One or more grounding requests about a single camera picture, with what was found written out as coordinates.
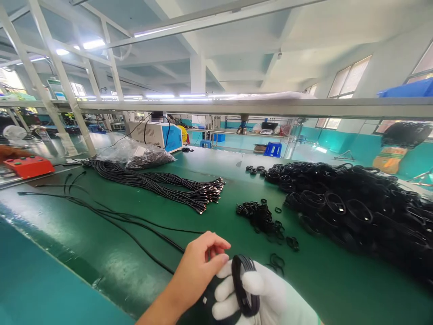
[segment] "yellow object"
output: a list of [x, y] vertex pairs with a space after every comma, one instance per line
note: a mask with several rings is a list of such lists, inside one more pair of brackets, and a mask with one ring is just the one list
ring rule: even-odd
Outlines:
[[177, 127], [182, 130], [182, 142], [185, 142], [186, 138], [188, 138], [188, 132], [183, 126], [177, 125]]
[[406, 153], [407, 149], [397, 147], [383, 148], [380, 154], [373, 160], [373, 166], [387, 174], [397, 174], [400, 162]]

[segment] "blue plastic stool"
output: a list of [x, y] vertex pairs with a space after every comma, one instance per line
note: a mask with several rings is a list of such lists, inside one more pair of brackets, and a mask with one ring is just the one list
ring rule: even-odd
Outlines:
[[298, 139], [298, 142], [300, 144], [304, 144], [306, 140], [307, 140], [307, 137], [305, 135], [300, 135], [299, 139]]
[[268, 142], [263, 156], [280, 157], [282, 144], [279, 142]]
[[200, 147], [212, 149], [212, 142], [210, 140], [201, 140]]

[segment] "blue plastic crate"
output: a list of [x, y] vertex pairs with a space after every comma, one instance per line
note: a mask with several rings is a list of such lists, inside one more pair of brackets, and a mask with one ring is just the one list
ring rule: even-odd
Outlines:
[[218, 142], [223, 142], [226, 140], [226, 135], [214, 134], [213, 140]]
[[420, 80], [411, 84], [389, 88], [378, 92], [380, 98], [386, 97], [433, 97], [433, 78]]

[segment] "metal shelf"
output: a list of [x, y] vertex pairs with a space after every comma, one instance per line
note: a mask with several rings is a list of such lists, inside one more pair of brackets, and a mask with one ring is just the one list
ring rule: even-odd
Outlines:
[[[70, 111], [66, 101], [52, 101]], [[357, 99], [277, 99], [244, 101], [78, 101], [83, 113], [119, 114], [123, 111], [254, 116], [337, 117], [433, 121], [433, 97]], [[44, 107], [42, 101], [0, 101], [0, 107]]]

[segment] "orange object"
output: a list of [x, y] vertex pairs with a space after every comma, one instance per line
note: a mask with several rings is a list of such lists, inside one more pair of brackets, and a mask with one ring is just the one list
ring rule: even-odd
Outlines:
[[401, 160], [406, 155], [407, 149], [397, 147], [383, 148], [374, 159], [373, 166], [387, 174], [397, 174]]
[[3, 163], [24, 179], [55, 172], [51, 162], [39, 156], [8, 159]]

